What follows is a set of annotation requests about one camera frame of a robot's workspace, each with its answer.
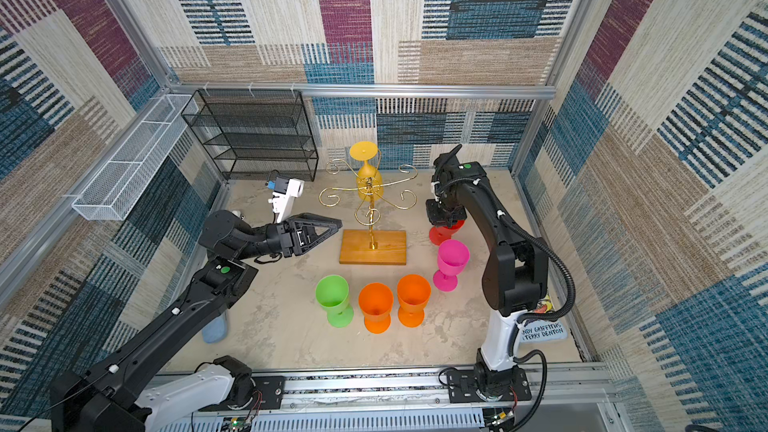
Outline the large orange wine glass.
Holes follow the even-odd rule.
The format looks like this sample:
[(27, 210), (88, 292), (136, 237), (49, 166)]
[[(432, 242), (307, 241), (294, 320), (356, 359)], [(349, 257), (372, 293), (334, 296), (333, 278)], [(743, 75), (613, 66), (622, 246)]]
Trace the large orange wine glass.
[(401, 278), (397, 284), (398, 319), (401, 324), (409, 328), (421, 325), (430, 296), (431, 286), (424, 277), (409, 274)]

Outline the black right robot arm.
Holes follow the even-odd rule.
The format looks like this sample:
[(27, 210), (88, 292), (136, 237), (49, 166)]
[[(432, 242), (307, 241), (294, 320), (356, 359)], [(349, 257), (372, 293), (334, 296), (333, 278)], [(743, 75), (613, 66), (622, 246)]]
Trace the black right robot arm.
[[(461, 382), (474, 400), (499, 401), (510, 393), (528, 400), (530, 389), (517, 356), (523, 331), (536, 321), (557, 322), (571, 312), (576, 299), (573, 277), (565, 263), (542, 241), (515, 222), (492, 189), (477, 162), (458, 159), (461, 147), (440, 154), (433, 162), (433, 197), (426, 213), (434, 226), (448, 227), (472, 218), (482, 233), (489, 256), (482, 291), (491, 308), (486, 337), (478, 349), (473, 376)], [(566, 298), (560, 308), (540, 312), (548, 292), (549, 266), (560, 271)]]

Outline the green wine glass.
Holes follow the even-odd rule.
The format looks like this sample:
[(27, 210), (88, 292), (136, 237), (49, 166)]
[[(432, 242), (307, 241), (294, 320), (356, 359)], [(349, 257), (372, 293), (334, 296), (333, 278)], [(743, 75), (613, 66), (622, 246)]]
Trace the green wine glass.
[(349, 292), (348, 282), (340, 275), (323, 277), (316, 285), (315, 299), (333, 327), (345, 328), (354, 318)]

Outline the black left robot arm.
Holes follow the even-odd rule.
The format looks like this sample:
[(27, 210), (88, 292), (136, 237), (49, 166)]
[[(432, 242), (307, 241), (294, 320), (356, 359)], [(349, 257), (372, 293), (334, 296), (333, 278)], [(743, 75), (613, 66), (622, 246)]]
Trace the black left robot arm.
[(198, 240), (208, 260), (180, 296), (84, 374), (66, 372), (51, 383), (52, 430), (145, 431), (158, 425), (158, 409), (141, 402), (141, 393), (197, 332), (244, 296), (258, 273), (248, 260), (305, 255), (341, 228), (341, 220), (313, 213), (259, 227), (227, 210), (211, 213)]

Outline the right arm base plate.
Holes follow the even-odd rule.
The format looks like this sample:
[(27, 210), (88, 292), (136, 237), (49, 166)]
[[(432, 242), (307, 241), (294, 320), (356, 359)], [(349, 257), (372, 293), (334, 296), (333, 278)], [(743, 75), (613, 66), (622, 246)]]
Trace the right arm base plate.
[(446, 369), (439, 380), (451, 403), (514, 402), (532, 399), (530, 381), (519, 366), (501, 372)]

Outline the pink wine glass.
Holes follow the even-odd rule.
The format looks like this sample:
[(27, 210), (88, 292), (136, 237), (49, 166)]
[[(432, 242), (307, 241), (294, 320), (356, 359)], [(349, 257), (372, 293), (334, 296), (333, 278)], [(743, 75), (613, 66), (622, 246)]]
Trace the pink wine glass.
[(461, 274), (470, 261), (470, 251), (461, 241), (449, 239), (438, 247), (438, 270), (433, 275), (433, 283), (443, 292), (453, 291), (458, 285)]

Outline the red wine glass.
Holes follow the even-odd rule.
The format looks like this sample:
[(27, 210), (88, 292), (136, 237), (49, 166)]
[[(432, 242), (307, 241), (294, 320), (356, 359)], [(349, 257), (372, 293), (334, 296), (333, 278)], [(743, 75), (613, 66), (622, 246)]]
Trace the red wine glass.
[(463, 227), (464, 223), (464, 220), (459, 220), (450, 227), (433, 226), (429, 231), (429, 239), (434, 245), (439, 246), (446, 240), (450, 240)]

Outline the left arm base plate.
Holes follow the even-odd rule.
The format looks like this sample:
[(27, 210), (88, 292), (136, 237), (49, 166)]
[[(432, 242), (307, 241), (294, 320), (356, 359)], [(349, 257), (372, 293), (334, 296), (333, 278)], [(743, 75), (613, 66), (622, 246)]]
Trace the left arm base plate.
[(228, 399), (230, 410), (275, 410), (282, 404), (285, 376), (250, 376), (238, 378), (233, 384)]

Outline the small orange wine glass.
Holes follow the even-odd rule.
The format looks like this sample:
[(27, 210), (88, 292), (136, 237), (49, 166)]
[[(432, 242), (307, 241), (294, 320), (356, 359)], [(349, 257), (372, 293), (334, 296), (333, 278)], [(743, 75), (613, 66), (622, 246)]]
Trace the small orange wine glass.
[(369, 332), (381, 334), (389, 328), (393, 303), (392, 291), (382, 283), (370, 283), (361, 290), (358, 305)]

